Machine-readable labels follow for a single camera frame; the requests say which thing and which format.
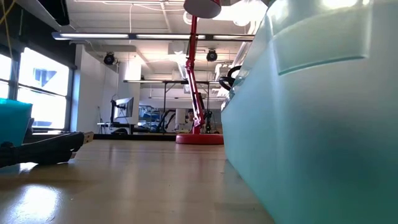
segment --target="lamp shade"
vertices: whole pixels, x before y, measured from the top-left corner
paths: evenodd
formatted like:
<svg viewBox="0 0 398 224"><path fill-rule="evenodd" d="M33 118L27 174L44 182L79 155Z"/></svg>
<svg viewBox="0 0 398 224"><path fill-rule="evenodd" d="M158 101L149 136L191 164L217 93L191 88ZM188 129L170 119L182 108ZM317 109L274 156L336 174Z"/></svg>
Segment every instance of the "lamp shade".
<svg viewBox="0 0 398 224"><path fill-rule="evenodd" d="M221 12L220 0L185 0L184 9L191 15L212 19Z"/></svg>

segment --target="red desk lamp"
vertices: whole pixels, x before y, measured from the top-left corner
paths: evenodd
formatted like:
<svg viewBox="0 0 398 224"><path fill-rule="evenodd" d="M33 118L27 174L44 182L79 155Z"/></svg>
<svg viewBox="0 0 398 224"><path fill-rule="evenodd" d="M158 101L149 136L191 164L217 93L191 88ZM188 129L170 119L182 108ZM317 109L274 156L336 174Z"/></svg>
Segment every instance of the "red desk lamp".
<svg viewBox="0 0 398 224"><path fill-rule="evenodd" d="M201 144L218 145L224 144L222 134L200 134L201 127L205 123L201 96L198 92L195 73L195 53L197 47L197 21L198 17L211 19L221 12L220 0L186 0L185 10L192 15L191 36L189 40L188 60L186 63L188 82L191 90L192 106L195 114L192 134L178 134L177 144Z"/></svg>

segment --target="light blue container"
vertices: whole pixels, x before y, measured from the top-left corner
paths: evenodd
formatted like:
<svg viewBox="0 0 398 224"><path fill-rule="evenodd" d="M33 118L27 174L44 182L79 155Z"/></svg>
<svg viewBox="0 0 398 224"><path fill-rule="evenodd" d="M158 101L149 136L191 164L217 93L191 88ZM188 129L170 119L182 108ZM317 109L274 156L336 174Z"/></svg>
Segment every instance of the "light blue container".
<svg viewBox="0 0 398 224"><path fill-rule="evenodd" d="M0 144L9 141L20 146L32 113L30 103L0 98Z"/></svg>
<svg viewBox="0 0 398 224"><path fill-rule="evenodd" d="M398 223L398 0L276 0L222 112L277 224Z"/></svg>

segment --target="red lamp base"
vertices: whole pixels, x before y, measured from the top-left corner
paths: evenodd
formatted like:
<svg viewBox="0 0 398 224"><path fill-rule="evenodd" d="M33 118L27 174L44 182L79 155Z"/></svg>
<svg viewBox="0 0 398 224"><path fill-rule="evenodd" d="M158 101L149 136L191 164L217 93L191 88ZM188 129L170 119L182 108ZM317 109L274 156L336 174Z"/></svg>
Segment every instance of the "red lamp base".
<svg viewBox="0 0 398 224"><path fill-rule="evenodd" d="M222 134L178 134L175 142L177 144L222 145L224 137Z"/></svg>

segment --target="window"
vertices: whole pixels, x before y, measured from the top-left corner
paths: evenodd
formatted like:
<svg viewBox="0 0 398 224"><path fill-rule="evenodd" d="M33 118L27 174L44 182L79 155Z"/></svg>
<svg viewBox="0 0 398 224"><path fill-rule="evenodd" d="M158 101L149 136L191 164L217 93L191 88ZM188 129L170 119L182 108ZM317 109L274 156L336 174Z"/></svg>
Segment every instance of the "window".
<svg viewBox="0 0 398 224"><path fill-rule="evenodd" d="M32 103L34 128L64 129L70 69L29 48L21 54L19 101Z"/></svg>
<svg viewBox="0 0 398 224"><path fill-rule="evenodd" d="M11 58L0 55L0 98L8 98Z"/></svg>

